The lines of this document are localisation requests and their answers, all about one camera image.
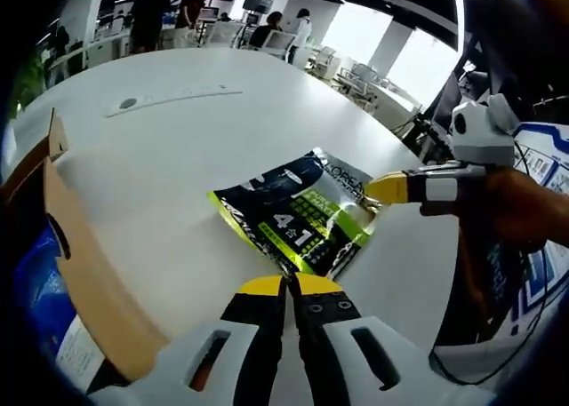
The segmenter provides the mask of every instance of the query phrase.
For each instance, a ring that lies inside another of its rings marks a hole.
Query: product package
[[[41,353],[83,393],[126,385],[84,327],[56,258],[60,245],[47,225],[12,274],[15,302],[26,313]]]
[[[373,232],[372,178],[316,148],[236,187],[212,191],[221,216],[285,273],[334,278]]]

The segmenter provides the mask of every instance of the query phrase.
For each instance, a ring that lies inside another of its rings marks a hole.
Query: desk
[[[337,83],[339,83],[343,88],[346,88],[346,92],[345,94],[348,97],[351,97],[353,95],[357,95],[361,98],[366,98],[369,96],[369,92],[367,92],[367,85],[369,83],[365,83],[362,82],[361,80],[359,80],[357,77],[354,76],[354,78],[349,78],[341,73],[338,73],[335,77],[334,77],[334,81],[336,81]]]
[[[105,117],[119,100],[199,82],[242,93]],[[14,164],[47,132],[48,121],[39,121],[52,106],[70,145],[57,162],[61,177],[80,195],[125,287],[170,336],[217,319],[242,283],[277,271],[227,226],[207,191],[313,147],[374,177],[421,164],[352,102],[262,52],[151,52],[70,77],[13,122]],[[451,291],[457,226],[454,217],[423,218],[418,206],[393,206],[339,283],[363,315],[379,316],[430,349]],[[295,332],[288,324],[272,404],[309,398]]]
[[[370,113],[383,126],[393,130],[408,122],[416,111],[416,106],[404,97],[378,84],[367,84],[367,91],[373,96]]]
[[[116,60],[118,58],[123,58],[127,56],[130,52],[130,41],[131,41],[131,30],[128,28],[121,31],[117,35],[105,37],[104,39],[98,40],[96,42],[91,42],[86,50],[87,56],[89,56],[89,51],[92,48],[111,42],[112,59]]]
[[[84,54],[84,48],[80,47],[75,49],[74,51],[70,52],[70,53],[66,53],[65,55],[63,55],[62,57],[59,57],[58,59],[56,59],[51,66],[48,68],[48,71],[50,73],[49,76],[49,81],[47,84],[47,87],[52,87],[52,85],[55,83],[55,78],[54,76],[56,75],[57,71],[62,70],[63,71],[63,79],[67,79],[69,77],[69,68],[68,68],[68,62],[69,60],[71,60],[73,57],[75,57],[76,55],[79,54]],[[81,62],[81,67],[84,67],[85,64],[85,56],[83,55],[82,57],[82,62]]]
[[[109,37],[105,37],[102,38],[100,40],[97,40],[96,42],[91,42],[86,48],[84,46],[75,49],[74,51],[67,53],[65,55],[63,55],[62,57],[59,57],[58,59],[56,59],[52,65],[48,68],[48,70],[50,71],[50,76],[53,76],[53,73],[55,73],[56,69],[59,68],[60,66],[61,69],[63,70],[63,77],[64,79],[67,79],[69,77],[69,72],[68,72],[68,61],[75,57],[76,55],[79,54],[83,54],[83,62],[82,62],[82,68],[85,69],[86,66],[86,61],[85,61],[85,53],[89,51],[89,49],[91,49],[93,46],[98,46],[101,44],[105,44],[107,42],[113,42],[115,40],[120,40],[120,44],[118,46],[118,58],[122,58],[125,54],[127,54],[128,52],[126,52],[126,48],[128,47],[128,40],[130,37],[130,33],[131,30],[124,30],[123,32],[119,33],[118,35],[114,35],[114,36],[109,36]]]

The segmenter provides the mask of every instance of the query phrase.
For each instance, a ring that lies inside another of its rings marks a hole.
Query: screw
[[[466,133],[466,120],[460,113],[454,117],[454,129],[460,134]]]
[[[309,306],[310,313],[320,313],[324,308],[319,305]]]
[[[134,104],[136,104],[137,100],[136,98],[127,98],[126,100],[124,100],[123,102],[121,102],[121,105],[119,106],[119,108],[121,110],[127,109],[132,107]]]

